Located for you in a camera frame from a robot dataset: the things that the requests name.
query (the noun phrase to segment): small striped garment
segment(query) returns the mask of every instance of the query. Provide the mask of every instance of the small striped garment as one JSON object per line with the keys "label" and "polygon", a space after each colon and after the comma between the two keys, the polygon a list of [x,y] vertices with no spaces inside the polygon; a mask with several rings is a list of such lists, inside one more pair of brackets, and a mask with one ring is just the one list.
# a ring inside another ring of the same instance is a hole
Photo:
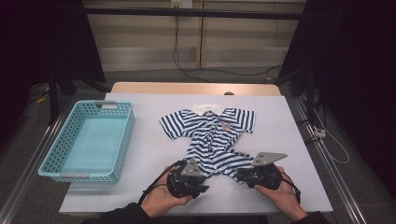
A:
{"label": "small striped garment", "polygon": [[254,111],[195,105],[160,118],[160,123],[172,140],[191,138],[185,159],[195,158],[204,177],[225,174],[236,180],[236,170],[250,167],[253,158],[233,145],[242,133],[253,132],[254,120]]}

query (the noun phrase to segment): table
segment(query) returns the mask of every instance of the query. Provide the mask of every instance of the table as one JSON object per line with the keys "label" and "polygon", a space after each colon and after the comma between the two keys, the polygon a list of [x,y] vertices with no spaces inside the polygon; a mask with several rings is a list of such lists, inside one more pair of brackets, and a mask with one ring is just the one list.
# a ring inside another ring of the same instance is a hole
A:
{"label": "table", "polygon": [[[235,96],[224,96],[224,92],[233,92]],[[204,102],[222,103],[227,107],[237,105],[256,111],[253,134],[242,134],[234,148],[242,148],[251,155],[261,151],[287,153],[289,156],[276,162],[276,165],[284,166],[302,191],[302,206],[308,212],[332,211],[286,100],[276,86],[116,83],[106,99],[131,100],[134,105],[135,124],[120,182],[116,186],[95,187],[72,184],[64,198],[61,213],[100,213],[137,202],[142,190],[166,165],[182,159],[186,154],[185,148],[190,144],[188,138],[175,141],[167,138],[159,124],[159,116],[191,103]],[[246,184],[237,184],[228,176],[213,176],[205,184],[210,186],[206,193],[185,206],[172,209],[168,215],[262,215],[277,212],[268,199],[249,189]]]}

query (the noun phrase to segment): black sleeve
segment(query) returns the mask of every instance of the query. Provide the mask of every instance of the black sleeve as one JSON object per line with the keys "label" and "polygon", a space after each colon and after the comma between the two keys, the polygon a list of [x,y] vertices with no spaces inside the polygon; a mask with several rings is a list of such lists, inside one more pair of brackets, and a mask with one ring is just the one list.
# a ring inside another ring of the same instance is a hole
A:
{"label": "black sleeve", "polygon": [[147,213],[137,203],[130,203],[124,208],[106,212],[99,218],[87,219],[81,224],[140,224],[147,223],[149,220]]}
{"label": "black sleeve", "polygon": [[330,224],[328,220],[320,213],[320,212],[315,212],[310,214],[307,217],[304,217],[296,222],[291,222],[291,224]]}

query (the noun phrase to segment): black curtain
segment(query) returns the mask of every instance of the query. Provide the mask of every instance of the black curtain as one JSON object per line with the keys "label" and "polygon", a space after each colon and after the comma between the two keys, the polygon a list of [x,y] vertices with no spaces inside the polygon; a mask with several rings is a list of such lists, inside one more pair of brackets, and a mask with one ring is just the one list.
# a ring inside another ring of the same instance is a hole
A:
{"label": "black curtain", "polygon": [[[320,4],[307,1],[310,12],[323,11]],[[343,0],[334,1],[334,5],[338,14],[330,23],[330,33],[324,33],[314,21],[312,27],[318,27],[318,34],[307,29],[305,22],[298,25],[284,74],[301,61],[309,62],[316,50],[312,44],[318,43],[320,34],[326,34],[322,38],[325,44],[319,45],[311,61],[315,87],[396,198],[396,6],[390,0]],[[304,75],[291,82],[293,92],[307,88]]]}
{"label": "black curtain", "polygon": [[105,81],[87,15],[63,7],[81,0],[0,2],[0,118],[3,142],[26,107],[30,87],[48,81],[49,71],[63,91],[72,79]]}

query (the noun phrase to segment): shirt sleeve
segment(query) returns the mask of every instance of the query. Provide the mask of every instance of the shirt sleeve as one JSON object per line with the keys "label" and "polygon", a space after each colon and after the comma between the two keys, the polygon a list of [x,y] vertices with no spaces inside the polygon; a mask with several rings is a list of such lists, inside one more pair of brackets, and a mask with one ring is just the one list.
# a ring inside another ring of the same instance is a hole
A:
{"label": "shirt sleeve", "polygon": [[256,119],[254,111],[237,109],[235,115],[241,129],[246,133],[253,133],[254,121]]}
{"label": "shirt sleeve", "polygon": [[124,208],[118,208],[102,214],[99,218],[91,218],[81,224],[141,224],[150,220],[147,213],[137,204],[130,203]]}
{"label": "shirt sleeve", "polygon": [[298,221],[291,222],[291,224],[330,224],[330,222],[320,213],[315,212],[307,217],[304,217]]}
{"label": "shirt sleeve", "polygon": [[184,118],[183,111],[177,111],[175,113],[160,118],[160,123],[163,126],[163,130],[172,140],[175,140],[180,136],[182,136],[184,132],[183,118]]}

